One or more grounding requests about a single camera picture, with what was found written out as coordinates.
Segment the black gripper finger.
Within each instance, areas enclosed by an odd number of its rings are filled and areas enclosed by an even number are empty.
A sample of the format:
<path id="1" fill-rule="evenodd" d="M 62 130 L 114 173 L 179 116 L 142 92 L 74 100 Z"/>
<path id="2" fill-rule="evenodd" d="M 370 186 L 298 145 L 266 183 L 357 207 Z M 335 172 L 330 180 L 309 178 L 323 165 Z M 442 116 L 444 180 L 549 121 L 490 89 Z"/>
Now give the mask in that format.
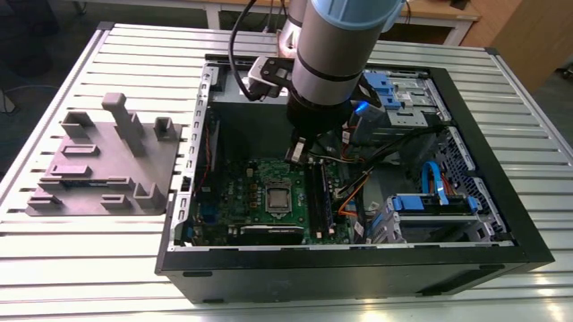
<path id="1" fill-rule="evenodd" d="M 311 141 L 297 133 L 291 135 L 290 147 L 286 151 L 285 162 L 294 165 L 305 165 L 309 159 Z"/>

